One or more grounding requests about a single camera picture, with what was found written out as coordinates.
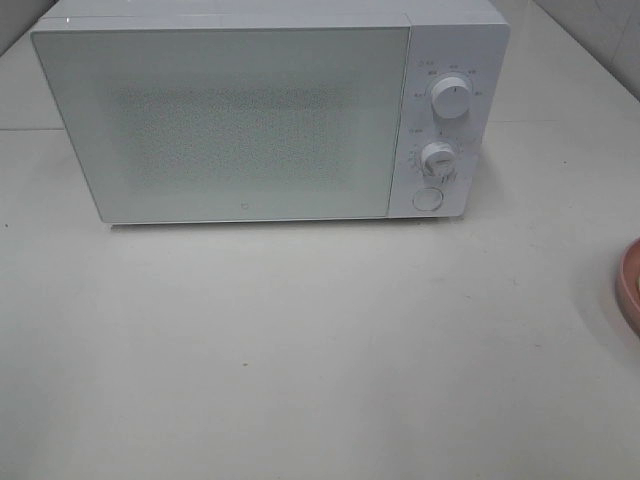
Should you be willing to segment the upper white power knob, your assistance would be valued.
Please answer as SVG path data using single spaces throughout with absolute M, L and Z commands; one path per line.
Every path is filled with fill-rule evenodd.
M 446 120 L 466 114 L 471 105 L 472 84 L 462 74 L 451 72 L 437 78 L 429 88 L 433 111 Z

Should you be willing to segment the white microwave door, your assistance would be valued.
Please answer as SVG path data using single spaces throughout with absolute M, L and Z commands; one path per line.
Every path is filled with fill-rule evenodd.
M 38 32 L 111 224 L 383 217 L 405 28 Z

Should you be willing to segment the white timer knob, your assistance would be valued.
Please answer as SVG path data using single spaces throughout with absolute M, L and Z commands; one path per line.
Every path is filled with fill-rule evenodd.
M 446 177 L 454 170 L 457 154 L 447 142 L 432 142 L 420 154 L 420 165 L 425 175 Z

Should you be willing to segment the white microwave oven body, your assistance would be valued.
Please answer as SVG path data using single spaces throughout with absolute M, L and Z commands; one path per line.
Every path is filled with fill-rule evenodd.
M 38 32 L 356 28 L 409 32 L 387 214 L 183 223 L 459 216 L 465 209 L 510 35 L 506 20 L 487 1 L 60 1 L 36 22 L 31 41 Z M 446 120 L 433 111 L 429 88 L 451 72 L 464 75 L 473 91 L 466 114 Z M 432 142 L 447 142 L 457 154 L 454 170 L 446 177 L 425 175 L 421 169 L 421 151 Z M 412 204 L 414 194 L 427 187 L 444 194 L 437 211 L 421 212 Z

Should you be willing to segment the pink plate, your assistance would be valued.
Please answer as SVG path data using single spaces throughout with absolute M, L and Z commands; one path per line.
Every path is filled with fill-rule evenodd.
M 634 240 L 621 255 L 616 274 L 616 300 L 622 315 L 636 335 L 639 335 L 639 297 L 636 279 L 639 276 L 639 239 Z

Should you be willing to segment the round white door button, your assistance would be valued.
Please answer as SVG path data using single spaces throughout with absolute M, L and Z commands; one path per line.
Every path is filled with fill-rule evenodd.
M 417 191 L 413 198 L 414 208 L 421 212 L 437 211 L 444 200 L 443 192 L 436 187 L 427 187 Z

